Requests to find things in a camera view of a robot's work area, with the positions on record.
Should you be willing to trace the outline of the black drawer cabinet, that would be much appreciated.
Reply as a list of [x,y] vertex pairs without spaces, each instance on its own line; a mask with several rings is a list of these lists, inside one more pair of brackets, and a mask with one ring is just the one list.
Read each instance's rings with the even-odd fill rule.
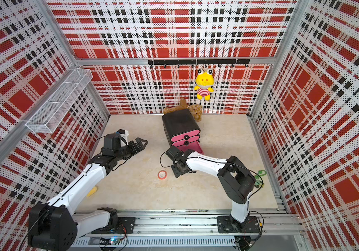
[[164,132],[170,145],[173,144],[171,141],[173,136],[192,130],[200,130],[197,122],[188,109],[164,114],[162,116],[162,122]]

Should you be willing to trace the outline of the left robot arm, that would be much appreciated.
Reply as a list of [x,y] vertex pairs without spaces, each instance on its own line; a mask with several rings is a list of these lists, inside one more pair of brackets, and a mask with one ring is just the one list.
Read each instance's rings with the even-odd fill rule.
[[31,208],[25,237],[30,247],[66,251],[77,238],[92,231],[119,229],[116,209],[99,208],[86,214],[77,214],[76,209],[101,180],[118,169],[118,162],[126,163],[146,148],[147,140],[128,141],[128,136],[122,129],[103,136],[100,153],[89,160],[82,173],[48,202]]

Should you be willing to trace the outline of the red tape roll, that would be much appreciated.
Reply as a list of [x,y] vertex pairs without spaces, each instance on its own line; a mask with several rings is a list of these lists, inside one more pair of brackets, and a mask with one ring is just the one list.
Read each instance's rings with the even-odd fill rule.
[[168,175],[167,172],[164,171],[164,170],[161,170],[161,171],[158,172],[158,178],[159,178],[160,180],[166,179],[166,178],[167,178],[167,175]]

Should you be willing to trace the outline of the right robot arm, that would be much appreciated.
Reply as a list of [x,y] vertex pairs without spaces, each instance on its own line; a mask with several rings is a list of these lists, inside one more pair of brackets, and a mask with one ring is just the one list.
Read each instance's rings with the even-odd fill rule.
[[171,161],[170,167],[175,177],[197,171],[210,174],[219,179],[224,192],[232,201],[231,214],[218,218],[220,233],[257,233],[259,221],[249,211],[256,178],[235,156],[217,159],[205,156],[194,150],[181,151],[171,146],[164,152]]

